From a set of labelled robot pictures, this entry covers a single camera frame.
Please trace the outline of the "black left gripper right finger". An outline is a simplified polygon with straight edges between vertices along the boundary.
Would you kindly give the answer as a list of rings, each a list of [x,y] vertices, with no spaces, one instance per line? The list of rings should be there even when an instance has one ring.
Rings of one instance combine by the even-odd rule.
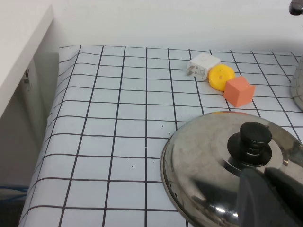
[[[273,167],[266,168],[264,175],[284,210],[282,220],[286,221],[288,227],[291,221],[301,227],[303,225],[303,184]]]

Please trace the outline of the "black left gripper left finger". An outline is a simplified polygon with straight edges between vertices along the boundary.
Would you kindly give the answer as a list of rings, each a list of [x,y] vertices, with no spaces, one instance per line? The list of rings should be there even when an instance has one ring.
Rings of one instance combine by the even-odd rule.
[[[237,212],[240,227],[288,227],[292,224],[282,200],[263,174],[254,169],[241,172]]]

